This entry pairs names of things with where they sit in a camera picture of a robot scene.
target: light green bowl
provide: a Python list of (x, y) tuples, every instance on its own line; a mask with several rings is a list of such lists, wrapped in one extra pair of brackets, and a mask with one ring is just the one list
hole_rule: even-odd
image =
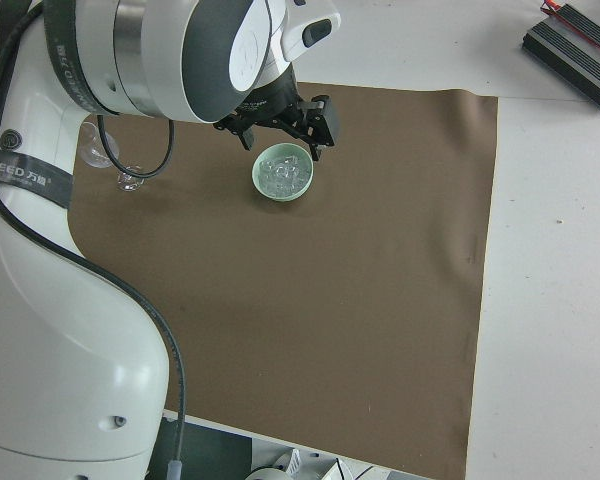
[[(260, 185), (259, 180), (260, 164), (265, 160), (271, 158), (287, 157), (291, 155), (296, 156), (300, 164), (309, 167), (311, 173), (309, 175), (309, 180), (307, 181), (307, 184), (304, 187), (302, 187), (301, 190), (285, 197), (278, 197), (275, 195), (265, 193)], [(265, 197), (270, 198), (271, 200), (275, 200), (277, 202), (289, 202), (291, 200), (295, 200), (304, 192), (306, 192), (309, 188), (309, 185), (311, 185), (311, 180), (313, 180), (313, 160), (311, 160), (311, 155), (309, 155), (309, 152), (307, 152), (304, 148), (298, 145), (295, 145), (293, 143), (278, 143), (277, 145), (270, 146), (264, 152), (258, 155), (258, 158), (256, 158), (256, 161), (253, 164), (253, 168), (251, 169), (251, 178), (253, 179), (253, 184), (255, 185), (255, 187)]]

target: black button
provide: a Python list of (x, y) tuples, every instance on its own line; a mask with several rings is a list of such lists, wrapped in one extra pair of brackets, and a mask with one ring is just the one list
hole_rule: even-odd
[(312, 23), (302, 32), (304, 46), (309, 48), (331, 33), (331, 20), (324, 19)]

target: cable connector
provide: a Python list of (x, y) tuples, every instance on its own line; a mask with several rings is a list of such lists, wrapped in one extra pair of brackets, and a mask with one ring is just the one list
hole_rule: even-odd
[(171, 460), (167, 467), (167, 480), (180, 480), (182, 475), (182, 462), (180, 460)]

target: bowl of ice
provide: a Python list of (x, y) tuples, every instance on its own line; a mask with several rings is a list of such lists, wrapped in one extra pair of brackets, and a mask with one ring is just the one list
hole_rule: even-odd
[(311, 185), (313, 161), (304, 148), (279, 143), (258, 155), (251, 171), (253, 184), (265, 197), (278, 202), (295, 200)]

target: table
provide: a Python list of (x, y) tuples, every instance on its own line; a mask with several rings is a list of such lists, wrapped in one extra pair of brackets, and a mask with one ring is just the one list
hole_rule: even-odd
[(300, 81), (501, 99), (467, 479), (600, 479), (600, 112), (520, 52), (540, 2), (336, 4)]

